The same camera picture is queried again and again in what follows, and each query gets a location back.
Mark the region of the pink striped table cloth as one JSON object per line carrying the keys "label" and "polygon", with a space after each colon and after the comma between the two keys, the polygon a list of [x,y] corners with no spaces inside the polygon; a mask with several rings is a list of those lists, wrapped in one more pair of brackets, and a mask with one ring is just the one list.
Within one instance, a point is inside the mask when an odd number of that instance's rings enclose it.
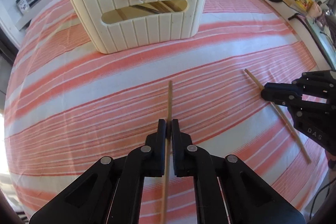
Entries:
{"label": "pink striped table cloth", "polygon": [[289,83],[320,69],[316,50],[286,22],[289,8],[264,0],[206,0],[198,33],[103,55],[70,0],[33,19],[14,62],[4,124],[9,173],[30,217],[100,157],[118,158],[173,116],[193,142],[235,154],[296,209],[328,170],[325,151],[303,136],[304,155],[246,71]]}

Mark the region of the wooden chopstick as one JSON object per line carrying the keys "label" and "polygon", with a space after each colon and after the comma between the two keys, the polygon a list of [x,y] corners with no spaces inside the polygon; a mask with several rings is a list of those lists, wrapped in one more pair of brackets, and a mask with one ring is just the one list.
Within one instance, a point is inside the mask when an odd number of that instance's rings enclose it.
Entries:
{"label": "wooden chopstick", "polygon": [[[261,91],[264,89],[264,86],[258,81],[258,79],[248,69],[244,69],[244,72],[250,77],[250,79],[257,85],[257,87]],[[271,105],[274,108],[274,110],[276,111],[277,115],[283,120],[283,122],[285,123],[286,127],[288,128],[288,130],[290,131],[292,136],[294,137],[297,145],[299,146],[301,152],[303,153],[303,155],[305,157],[306,162],[308,164],[310,164],[312,162],[312,160],[311,160],[303,142],[301,141],[298,133],[294,129],[293,125],[290,123],[290,120],[285,115],[285,113],[280,109],[280,107],[278,105],[275,105],[273,102],[271,102]]]}
{"label": "wooden chopstick", "polygon": [[167,119],[166,119],[166,139],[165,139],[165,173],[162,182],[162,204],[160,224],[165,224],[167,219],[167,201],[170,173],[170,149],[171,149],[171,121],[173,113],[173,82],[169,81],[167,97]]}

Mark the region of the yellow snack packet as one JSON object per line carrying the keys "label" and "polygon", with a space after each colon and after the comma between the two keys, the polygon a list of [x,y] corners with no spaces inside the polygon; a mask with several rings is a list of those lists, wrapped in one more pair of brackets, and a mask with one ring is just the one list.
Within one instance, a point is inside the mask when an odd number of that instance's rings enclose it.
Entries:
{"label": "yellow snack packet", "polygon": [[313,4],[313,0],[295,0],[295,2],[301,7],[304,11],[309,11]]}

